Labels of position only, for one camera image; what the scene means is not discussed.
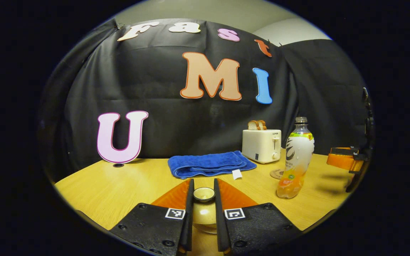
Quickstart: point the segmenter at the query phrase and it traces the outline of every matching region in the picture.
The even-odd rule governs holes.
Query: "black cloth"
[[[96,149],[98,116],[117,112],[114,147],[127,145],[125,114],[144,110],[139,158],[169,158],[241,150],[242,130],[251,120],[265,120],[282,131],[282,146],[296,116],[306,116],[316,138],[316,154],[330,147],[364,141],[363,82],[352,62],[331,40],[312,40],[277,47],[229,26],[190,19],[162,19],[133,39],[117,42],[130,27],[116,29],[110,20],[86,36],[58,65],[48,81],[39,115],[45,165],[62,171],[55,181],[101,160]],[[170,32],[174,23],[200,24],[200,33]],[[218,29],[238,33],[239,42],[218,37]],[[254,39],[269,46],[272,57]],[[239,101],[181,97],[187,60],[184,52],[206,55],[213,68],[224,58],[236,60]],[[269,73],[272,104],[256,101],[253,68]]]

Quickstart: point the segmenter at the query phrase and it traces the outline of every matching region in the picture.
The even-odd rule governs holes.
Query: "small cup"
[[[192,195],[200,203],[205,203],[215,198],[215,191],[211,188],[202,187],[194,190]]]

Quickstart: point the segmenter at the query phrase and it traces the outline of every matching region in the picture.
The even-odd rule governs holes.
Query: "plastic bottle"
[[[314,151],[314,137],[307,125],[306,117],[295,118],[295,130],[286,142],[286,166],[276,191],[280,198],[293,198],[303,187],[306,169]]]

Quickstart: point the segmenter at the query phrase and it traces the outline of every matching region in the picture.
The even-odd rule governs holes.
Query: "orange object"
[[[156,199],[152,205],[174,209],[186,209],[186,199],[190,181],[191,179],[189,178],[175,188],[172,188],[160,198]]]
[[[354,160],[353,155],[328,154],[327,164],[338,168],[359,171],[363,166],[363,160]]]
[[[217,179],[219,185],[219,192],[221,193],[222,210],[235,209],[258,205],[249,196],[234,188],[227,182]]]

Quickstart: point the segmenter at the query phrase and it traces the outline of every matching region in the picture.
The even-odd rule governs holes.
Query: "cutout letter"
[[[197,99],[204,94],[199,88],[199,81],[202,80],[205,89],[210,97],[215,97],[219,85],[222,82],[222,90],[219,97],[224,100],[240,100],[241,93],[238,91],[237,69],[238,62],[231,59],[223,59],[216,70],[213,69],[207,57],[198,52],[185,52],[183,58],[188,61],[188,75],[186,87],[180,91],[184,98]]]
[[[221,37],[222,39],[230,40],[233,42],[238,42],[240,38],[237,36],[237,33],[233,30],[221,28],[218,29],[218,36]]]
[[[268,45],[266,45],[262,40],[254,39],[254,41],[256,41],[256,42],[259,44],[260,50],[261,50],[265,55],[267,55],[268,57],[271,57],[271,56],[272,56],[272,54],[271,54],[270,52],[268,52],[268,50],[267,50],[267,49],[269,49],[269,48],[268,48]]]
[[[105,113],[99,116],[98,153],[107,162],[124,164],[134,160],[140,153],[142,145],[142,124],[148,117],[145,111],[132,111],[126,114],[130,121],[127,147],[115,149],[112,143],[115,122],[119,120],[118,113]]]
[[[158,21],[132,26],[131,29],[126,34],[124,34],[124,36],[120,37],[117,41],[124,41],[126,39],[134,38],[138,36],[137,32],[143,33],[147,31],[150,26],[157,26],[157,25],[159,25]]]
[[[268,91],[268,72],[260,68],[253,68],[252,71],[257,76],[257,85],[259,86],[259,94],[257,94],[256,100],[262,104],[271,104],[273,100]]]
[[[188,33],[199,33],[199,24],[194,22],[180,22],[175,23],[173,27],[169,28],[170,32],[188,32]]]

